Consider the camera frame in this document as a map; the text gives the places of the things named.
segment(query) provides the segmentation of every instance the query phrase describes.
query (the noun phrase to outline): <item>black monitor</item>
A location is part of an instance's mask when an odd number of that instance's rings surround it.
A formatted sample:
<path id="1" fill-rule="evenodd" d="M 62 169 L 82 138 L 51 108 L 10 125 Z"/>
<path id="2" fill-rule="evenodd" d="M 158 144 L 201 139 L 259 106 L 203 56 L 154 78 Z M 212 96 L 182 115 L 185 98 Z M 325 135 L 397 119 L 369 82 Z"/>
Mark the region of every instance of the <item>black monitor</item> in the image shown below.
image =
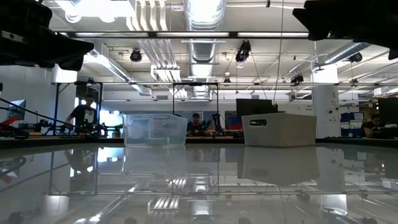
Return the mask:
<path id="1" fill-rule="evenodd" d="M 275 113 L 272 100 L 236 99 L 236 115 L 239 121 L 242 116 Z"/>
<path id="2" fill-rule="evenodd" d="M 379 99 L 379 114 L 383 123 L 398 124 L 398 98 Z"/>
<path id="3" fill-rule="evenodd" d="M 18 105 L 22 108 L 26 107 L 26 100 L 16 100 L 16 101 L 12 101 L 11 103 L 14 103 L 15 105 Z M 14 115 L 18 115 L 18 121 L 25 120 L 25 111 L 24 110 L 14 106 L 14 105 L 9 105 L 8 112 L 7 112 L 7 119 L 10 119 Z"/>

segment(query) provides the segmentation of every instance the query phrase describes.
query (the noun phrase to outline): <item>man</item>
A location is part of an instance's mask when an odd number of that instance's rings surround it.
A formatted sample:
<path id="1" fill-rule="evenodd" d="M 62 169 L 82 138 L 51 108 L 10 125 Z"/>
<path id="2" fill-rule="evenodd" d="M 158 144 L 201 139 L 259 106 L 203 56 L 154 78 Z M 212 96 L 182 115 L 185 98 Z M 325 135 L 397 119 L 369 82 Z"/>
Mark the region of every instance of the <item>man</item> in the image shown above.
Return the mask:
<path id="1" fill-rule="evenodd" d="M 194 113 L 192 115 L 192 122 L 187 126 L 187 136 L 209 136 L 210 132 L 201 124 L 200 115 Z"/>
<path id="2" fill-rule="evenodd" d="M 72 119 L 75 118 L 75 126 L 77 127 L 77 131 L 78 128 L 85 124 L 85 122 L 87 122 L 87 124 L 97 123 L 97 111 L 91 107 L 91 104 L 94 102 L 93 95 L 87 94 L 85 96 L 85 101 L 86 104 L 77 106 L 66 120 L 67 123 L 72 124 Z"/>
<path id="3" fill-rule="evenodd" d="M 384 127 L 385 124 L 381 123 L 380 115 L 374 114 L 371 117 L 371 121 L 365 122 L 361 126 L 362 137 L 376 138 L 379 128 Z"/>

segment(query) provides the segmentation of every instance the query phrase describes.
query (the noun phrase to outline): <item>clear plastic bin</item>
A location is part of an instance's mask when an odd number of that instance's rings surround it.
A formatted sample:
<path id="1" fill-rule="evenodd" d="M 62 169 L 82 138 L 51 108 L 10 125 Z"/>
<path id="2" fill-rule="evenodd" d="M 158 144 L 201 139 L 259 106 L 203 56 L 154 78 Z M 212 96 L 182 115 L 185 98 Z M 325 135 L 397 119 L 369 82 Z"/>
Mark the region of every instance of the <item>clear plastic bin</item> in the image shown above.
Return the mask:
<path id="1" fill-rule="evenodd" d="M 187 118 L 171 114 L 124 114 L 126 146 L 170 146 L 185 144 Z"/>

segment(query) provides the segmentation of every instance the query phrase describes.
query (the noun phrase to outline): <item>ceiling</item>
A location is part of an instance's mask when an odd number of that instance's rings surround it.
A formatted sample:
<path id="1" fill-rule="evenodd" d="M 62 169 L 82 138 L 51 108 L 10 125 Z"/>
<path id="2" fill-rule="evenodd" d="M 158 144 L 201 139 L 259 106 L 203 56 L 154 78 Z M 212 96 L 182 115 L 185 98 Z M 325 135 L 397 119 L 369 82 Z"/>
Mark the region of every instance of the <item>ceiling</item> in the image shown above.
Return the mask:
<path id="1" fill-rule="evenodd" d="M 53 19 L 50 28 L 56 31 L 70 30 L 70 31 L 128 31 L 126 19 L 124 17 L 117 18 L 112 23 L 102 22 L 96 17 L 83 17 L 81 21 L 72 24 L 66 21 L 65 11 L 58 6 L 55 1 L 46 0 L 44 4 L 53 10 Z M 303 0 L 289 0 L 283 2 L 287 7 L 303 6 Z M 180 31 L 185 30 L 184 12 L 182 0 L 168 0 L 166 2 L 167 9 L 167 23 L 169 30 Z M 291 9 L 281 9 L 278 7 L 255 7 L 264 5 L 264 1 L 247 1 L 247 0 L 228 0 L 226 15 L 223 22 L 223 30 L 225 31 L 261 31 L 261 32 L 307 32 L 301 23 L 292 15 Z M 271 1 L 271 6 L 281 6 L 281 1 Z M 283 12 L 283 25 L 281 25 L 281 18 Z M 347 44 L 350 40 L 321 40 L 316 43 L 304 39 L 252 39 L 249 40 L 252 47 L 252 55 L 246 60 L 243 68 L 236 68 L 236 49 L 240 46 L 241 39 L 226 39 L 225 43 L 218 45 L 216 52 L 216 63 L 213 67 L 212 81 L 222 82 L 225 78 L 224 73 L 230 73 L 232 82 L 289 82 L 289 70 L 308 59 L 312 55 L 326 55 L 342 45 Z M 130 54 L 134 48 L 139 48 L 137 39 L 98 39 L 95 40 L 96 49 L 104 44 L 109 48 L 109 57 L 124 68 L 129 75 L 139 82 L 154 82 L 155 80 L 150 76 L 151 62 L 146 57 L 143 50 L 143 59 L 139 63 L 132 63 L 129 59 Z M 181 78 L 187 78 L 190 72 L 188 64 L 188 49 L 187 45 L 181 43 L 181 39 L 172 39 L 172 49 L 178 66 L 181 68 Z M 363 61 L 375 57 L 388 49 L 376 45 L 372 45 L 363 51 Z M 360 66 L 351 68 L 349 62 L 338 62 L 338 78 L 339 81 L 347 81 L 349 78 L 355 77 L 366 72 L 373 71 L 380 67 L 389 65 L 395 62 L 388 61 L 388 54 L 381 57 L 368 60 Z M 108 69 L 97 63 L 85 63 L 80 77 L 92 77 L 101 82 L 121 82 L 121 80 L 114 76 Z M 310 82 L 310 70 L 303 71 L 305 82 Z M 396 81 L 394 77 L 397 76 L 395 71 L 389 73 L 380 73 L 376 76 L 369 77 L 363 82 L 385 82 Z M 340 87 L 341 89 L 349 89 L 349 87 Z M 371 90 L 372 87 L 363 88 L 364 90 Z M 112 87 L 112 90 L 131 90 L 129 86 Z"/>

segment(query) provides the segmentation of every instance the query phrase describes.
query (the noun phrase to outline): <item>box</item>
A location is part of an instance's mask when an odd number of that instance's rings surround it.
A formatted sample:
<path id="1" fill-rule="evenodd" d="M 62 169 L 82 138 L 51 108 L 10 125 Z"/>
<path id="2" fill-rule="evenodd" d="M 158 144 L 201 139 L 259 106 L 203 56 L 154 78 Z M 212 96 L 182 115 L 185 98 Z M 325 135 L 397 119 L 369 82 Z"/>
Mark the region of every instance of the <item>box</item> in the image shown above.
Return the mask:
<path id="1" fill-rule="evenodd" d="M 188 119 L 171 114 L 123 115 L 126 146 L 172 146 L 185 144 Z"/>
<path id="2" fill-rule="evenodd" d="M 247 146 L 295 147 L 315 145 L 317 118 L 287 113 L 242 116 Z"/>

